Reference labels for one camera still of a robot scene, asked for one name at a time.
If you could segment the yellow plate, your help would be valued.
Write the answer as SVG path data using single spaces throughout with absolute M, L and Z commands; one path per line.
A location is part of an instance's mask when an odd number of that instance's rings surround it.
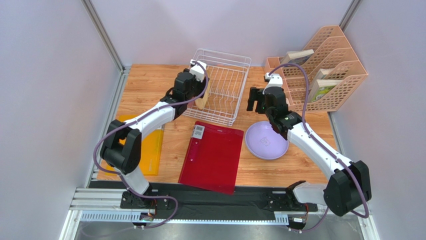
M 195 105 L 199 110 L 203 110 L 206 106 L 206 103 L 208 101 L 209 95 L 210 95 L 210 89 L 211 89 L 211 82 L 209 81 L 207 84 L 207 89 L 203 95 L 203 97 L 200 97 L 195 100 Z

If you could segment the purple plate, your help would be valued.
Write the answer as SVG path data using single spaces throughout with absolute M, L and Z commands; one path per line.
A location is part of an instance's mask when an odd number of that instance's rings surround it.
M 247 149 L 262 160 L 281 158 L 289 149 L 289 142 L 276 133 L 268 121 L 253 123 L 244 134 Z

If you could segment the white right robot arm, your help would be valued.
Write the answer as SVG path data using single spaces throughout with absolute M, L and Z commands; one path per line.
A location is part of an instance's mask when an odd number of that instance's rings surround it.
M 295 204 L 323 205 L 339 217 L 347 213 L 369 217 L 372 192 L 367 164 L 350 160 L 322 140 L 304 116 L 289 110 L 281 87 L 251 87 L 247 110 L 266 115 L 272 130 L 302 150 L 327 178 L 327 184 L 304 180 L 292 184 L 288 191 Z

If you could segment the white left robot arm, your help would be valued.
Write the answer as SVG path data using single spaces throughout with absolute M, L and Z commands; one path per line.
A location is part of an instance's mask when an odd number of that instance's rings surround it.
M 120 176 L 135 195 L 142 197 L 150 186 L 139 167 L 142 141 L 181 116 L 189 103 L 203 97 L 208 82 L 206 66 L 196 62 L 177 74 L 174 86 L 153 108 L 125 122 L 112 121 L 107 134 L 96 144 L 94 153 L 114 168 L 112 174 Z

